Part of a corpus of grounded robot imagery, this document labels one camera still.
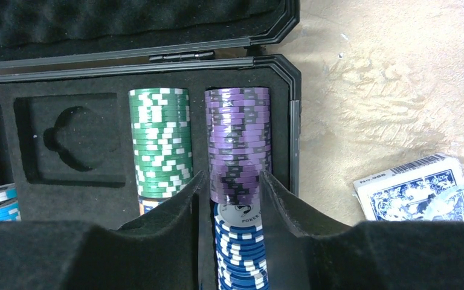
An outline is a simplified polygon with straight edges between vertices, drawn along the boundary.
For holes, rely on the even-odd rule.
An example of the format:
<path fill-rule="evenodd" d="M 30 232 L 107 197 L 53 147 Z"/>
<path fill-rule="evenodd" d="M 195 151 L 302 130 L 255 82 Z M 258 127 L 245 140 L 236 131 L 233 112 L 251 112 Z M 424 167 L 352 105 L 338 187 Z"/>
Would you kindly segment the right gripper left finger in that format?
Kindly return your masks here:
<path fill-rule="evenodd" d="M 208 174 L 108 230 L 82 221 L 0 222 L 0 289 L 209 289 Z"/>

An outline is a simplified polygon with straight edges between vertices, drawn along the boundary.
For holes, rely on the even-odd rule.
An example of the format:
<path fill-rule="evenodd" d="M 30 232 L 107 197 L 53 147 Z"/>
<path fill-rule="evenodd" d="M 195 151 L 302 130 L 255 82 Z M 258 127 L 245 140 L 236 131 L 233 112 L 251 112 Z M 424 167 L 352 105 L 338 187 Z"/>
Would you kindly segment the green chip stack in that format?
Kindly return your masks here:
<path fill-rule="evenodd" d="M 128 100 L 138 195 L 171 198 L 193 178 L 189 92 L 133 89 Z"/>

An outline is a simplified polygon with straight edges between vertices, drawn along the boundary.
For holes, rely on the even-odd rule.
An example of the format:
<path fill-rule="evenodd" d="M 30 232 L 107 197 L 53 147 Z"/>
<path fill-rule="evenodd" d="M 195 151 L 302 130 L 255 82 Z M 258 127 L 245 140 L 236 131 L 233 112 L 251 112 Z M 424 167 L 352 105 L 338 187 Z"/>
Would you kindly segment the blue playing card deck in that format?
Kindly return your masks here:
<path fill-rule="evenodd" d="M 464 174 L 444 153 L 354 181 L 368 221 L 463 221 Z"/>

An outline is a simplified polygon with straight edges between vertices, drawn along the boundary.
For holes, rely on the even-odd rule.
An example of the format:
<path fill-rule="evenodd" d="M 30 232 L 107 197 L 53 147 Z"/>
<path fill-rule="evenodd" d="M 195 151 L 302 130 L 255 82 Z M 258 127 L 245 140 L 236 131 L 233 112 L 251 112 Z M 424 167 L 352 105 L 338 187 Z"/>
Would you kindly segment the purple chip stack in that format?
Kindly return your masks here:
<path fill-rule="evenodd" d="M 208 89 L 204 95 L 211 199 L 251 204 L 260 173 L 272 167 L 269 88 Z"/>

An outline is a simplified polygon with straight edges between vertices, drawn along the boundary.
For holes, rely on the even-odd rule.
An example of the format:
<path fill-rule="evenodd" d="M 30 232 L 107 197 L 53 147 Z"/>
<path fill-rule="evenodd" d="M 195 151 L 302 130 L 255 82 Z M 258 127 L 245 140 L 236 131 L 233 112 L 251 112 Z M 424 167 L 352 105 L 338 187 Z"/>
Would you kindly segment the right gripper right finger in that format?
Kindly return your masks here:
<path fill-rule="evenodd" d="M 464 289 L 464 222 L 350 227 L 268 172 L 260 209 L 271 289 Z"/>

